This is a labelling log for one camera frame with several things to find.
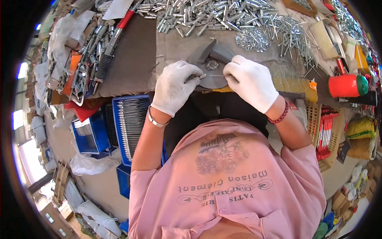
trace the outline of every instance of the red handle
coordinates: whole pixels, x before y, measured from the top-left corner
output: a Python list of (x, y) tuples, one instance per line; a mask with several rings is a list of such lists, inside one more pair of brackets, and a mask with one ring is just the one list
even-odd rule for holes
[(125, 17), (122, 18), (120, 23), (118, 23), (117, 28), (124, 28), (126, 24), (130, 21), (131, 17), (135, 14), (134, 11), (128, 10)]

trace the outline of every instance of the red beaded bracelet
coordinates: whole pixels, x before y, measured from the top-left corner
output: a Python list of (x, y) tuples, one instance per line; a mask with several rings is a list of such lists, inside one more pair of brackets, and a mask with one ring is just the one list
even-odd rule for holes
[(285, 110), (284, 110), (283, 114), (280, 116), (280, 118), (278, 118), (277, 120), (271, 120), (268, 117), (269, 122), (272, 124), (280, 123), (285, 118), (285, 116), (287, 115), (288, 110), (289, 110), (289, 103), (287, 101), (285, 101)]

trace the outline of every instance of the white glove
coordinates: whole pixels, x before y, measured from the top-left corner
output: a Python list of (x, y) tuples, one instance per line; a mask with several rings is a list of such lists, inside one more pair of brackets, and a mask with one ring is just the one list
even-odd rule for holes
[[(169, 64), (157, 80), (151, 106), (174, 117), (195, 87), (200, 84), (196, 77), (202, 74), (203, 71), (199, 67), (182, 60)], [(195, 79), (184, 83), (190, 75), (195, 75)]]
[(263, 114), (278, 97), (268, 68), (240, 55), (224, 67), (223, 75), (234, 92)]

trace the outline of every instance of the silver bangle bracelet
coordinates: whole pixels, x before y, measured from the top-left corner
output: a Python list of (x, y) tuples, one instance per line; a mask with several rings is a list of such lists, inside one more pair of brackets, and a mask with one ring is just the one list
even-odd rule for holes
[(155, 119), (151, 116), (150, 107), (151, 107), (151, 106), (149, 106), (149, 108), (147, 109), (147, 114), (149, 115), (149, 120), (150, 120), (150, 122), (153, 123), (155, 126), (157, 126), (157, 127), (159, 127), (159, 128), (164, 128), (164, 127), (166, 127), (166, 125), (168, 125), (170, 121), (168, 121), (168, 122), (167, 122), (166, 124), (164, 124), (164, 125), (161, 125), (161, 124), (159, 124), (158, 122), (156, 122)]

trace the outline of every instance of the black rubber grip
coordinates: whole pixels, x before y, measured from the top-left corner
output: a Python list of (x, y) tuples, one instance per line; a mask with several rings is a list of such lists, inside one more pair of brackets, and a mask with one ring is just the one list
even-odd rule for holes
[(112, 61), (112, 58), (113, 57), (110, 55), (102, 55), (101, 62), (98, 65), (98, 70), (95, 74), (95, 76), (98, 79), (101, 79), (101, 80), (105, 79), (106, 72), (109, 69), (109, 65), (110, 65), (110, 62)]

